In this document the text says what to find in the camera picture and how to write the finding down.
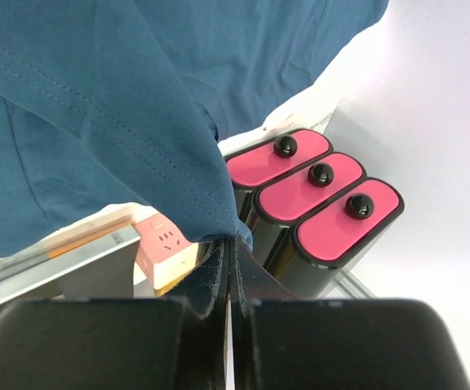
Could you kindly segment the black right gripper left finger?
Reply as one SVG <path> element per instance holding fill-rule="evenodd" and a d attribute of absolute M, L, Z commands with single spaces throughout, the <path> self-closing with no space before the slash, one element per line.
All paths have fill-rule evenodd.
<path fill-rule="evenodd" d="M 229 243 L 159 298 L 22 301 L 0 314 L 0 389 L 223 389 Z"/>

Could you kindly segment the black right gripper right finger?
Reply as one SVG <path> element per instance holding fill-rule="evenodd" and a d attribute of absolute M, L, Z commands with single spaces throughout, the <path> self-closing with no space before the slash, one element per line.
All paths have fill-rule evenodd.
<path fill-rule="evenodd" d="M 405 299 L 303 300 L 230 244 L 238 389 L 468 389 L 438 313 Z"/>

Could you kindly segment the blue t-shirt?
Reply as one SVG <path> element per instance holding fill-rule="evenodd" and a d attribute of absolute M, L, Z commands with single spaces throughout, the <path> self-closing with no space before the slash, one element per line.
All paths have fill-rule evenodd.
<path fill-rule="evenodd" d="M 256 129 L 385 1 L 0 1 L 0 258 L 110 204 L 249 236 L 218 142 Z"/>

